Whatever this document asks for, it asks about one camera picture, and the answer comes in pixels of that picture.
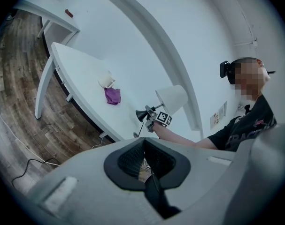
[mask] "white mug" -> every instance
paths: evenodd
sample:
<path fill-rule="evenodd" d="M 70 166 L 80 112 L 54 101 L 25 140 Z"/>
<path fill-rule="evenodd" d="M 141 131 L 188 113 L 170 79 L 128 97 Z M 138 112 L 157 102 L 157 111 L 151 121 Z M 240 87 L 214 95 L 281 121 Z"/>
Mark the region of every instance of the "white mug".
<path fill-rule="evenodd" d="M 110 71 L 108 71 L 107 74 L 99 77 L 97 81 L 99 82 L 99 85 L 103 88 L 112 88 L 115 79 L 112 77 Z"/>

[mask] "lamp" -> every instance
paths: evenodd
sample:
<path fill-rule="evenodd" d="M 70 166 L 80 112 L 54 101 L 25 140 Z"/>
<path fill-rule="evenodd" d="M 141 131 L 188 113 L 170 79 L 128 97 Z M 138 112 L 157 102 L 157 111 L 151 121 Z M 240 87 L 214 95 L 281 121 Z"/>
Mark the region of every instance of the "lamp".
<path fill-rule="evenodd" d="M 175 85 L 163 89 L 156 90 L 157 97 L 160 101 L 160 105 L 157 107 L 146 106 L 146 110 L 136 110 L 136 116 L 140 122 L 149 114 L 149 109 L 156 111 L 157 108 L 163 106 L 166 113 L 173 115 L 188 101 L 188 96 L 184 88 L 180 85 Z"/>

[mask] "mug handle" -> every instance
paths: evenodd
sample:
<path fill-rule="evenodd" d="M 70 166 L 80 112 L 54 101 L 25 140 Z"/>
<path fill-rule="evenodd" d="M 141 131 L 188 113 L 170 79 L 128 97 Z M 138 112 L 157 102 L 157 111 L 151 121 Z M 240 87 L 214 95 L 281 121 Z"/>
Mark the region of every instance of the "mug handle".
<path fill-rule="evenodd" d="M 115 83 L 115 81 L 113 82 L 113 81 L 111 81 L 112 83 L 109 85 L 109 86 L 107 86 L 106 88 L 112 88 L 113 87 L 113 85 L 114 85 L 114 83 Z"/>

